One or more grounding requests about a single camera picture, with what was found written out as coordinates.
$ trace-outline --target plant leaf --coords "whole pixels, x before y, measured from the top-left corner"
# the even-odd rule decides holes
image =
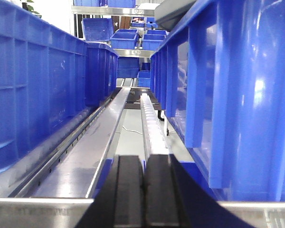
[[[30,12],[32,12],[32,11],[34,11],[34,8],[33,8],[32,6],[30,6],[30,5],[28,5],[28,10],[29,10]]]

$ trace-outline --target floor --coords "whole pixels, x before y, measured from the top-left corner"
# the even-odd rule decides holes
[[[117,145],[116,154],[119,155],[138,155],[144,159],[143,147],[143,127],[140,110],[124,110],[126,112]],[[179,161],[192,162],[193,159],[185,148],[171,125],[169,125],[170,135],[167,136],[167,143]]]

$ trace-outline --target blue crate rim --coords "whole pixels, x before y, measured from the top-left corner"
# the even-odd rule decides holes
[[[98,43],[98,42],[87,42],[87,47],[97,48],[97,49],[106,49],[112,52],[113,54],[115,54],[117,57],[119,57],[118,53],[113,48],[111,48],[108,44]]]

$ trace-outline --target white modular conveyor chain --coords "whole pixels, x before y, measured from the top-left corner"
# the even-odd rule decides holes
[[[141,114],[146,159],[151,154],[170,154],[166,137],[147,94],[141,96]]]

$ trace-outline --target shelving unit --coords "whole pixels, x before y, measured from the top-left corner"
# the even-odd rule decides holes
[[[73,14],[109,15],[124,17],[154,17],[152,9],[72,6]]]

